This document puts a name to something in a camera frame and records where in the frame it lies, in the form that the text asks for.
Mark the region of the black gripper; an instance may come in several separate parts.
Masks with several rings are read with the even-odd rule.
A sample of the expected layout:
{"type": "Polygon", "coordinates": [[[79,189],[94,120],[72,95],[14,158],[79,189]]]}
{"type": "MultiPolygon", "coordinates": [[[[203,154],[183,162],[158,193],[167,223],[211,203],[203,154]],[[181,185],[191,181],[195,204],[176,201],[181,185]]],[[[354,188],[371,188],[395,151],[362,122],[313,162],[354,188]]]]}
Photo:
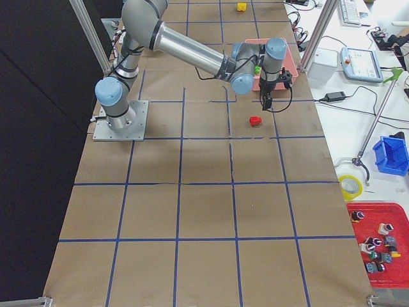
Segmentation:
{"type": "Polygon", "coordinates": [[[292,88],[292,74],[284,68],[279,71],[278,77],[274,81],[268,81],[266,79],[259,79],[259,102],[263,111],[270,111],[272,107],[273,97],[272,92],[278,83],[283,83],[284,88],[290,91],[289,102],[286,107],[281,111],[287,110],[293,101],[293,88],[292,88]]]}

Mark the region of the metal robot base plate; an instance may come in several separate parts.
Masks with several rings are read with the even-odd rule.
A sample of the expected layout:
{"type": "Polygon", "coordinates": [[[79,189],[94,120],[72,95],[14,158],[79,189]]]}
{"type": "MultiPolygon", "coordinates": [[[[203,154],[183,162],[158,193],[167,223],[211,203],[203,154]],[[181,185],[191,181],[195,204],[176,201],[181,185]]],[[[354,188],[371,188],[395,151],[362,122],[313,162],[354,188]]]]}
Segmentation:
{"type": "Polygon", "coordinates": [[[143,141],[148,115],[148,100],[129,100],[125,115],[112,118],[100,108],[100,119],[96,121],[94,141],[143,141]]]}

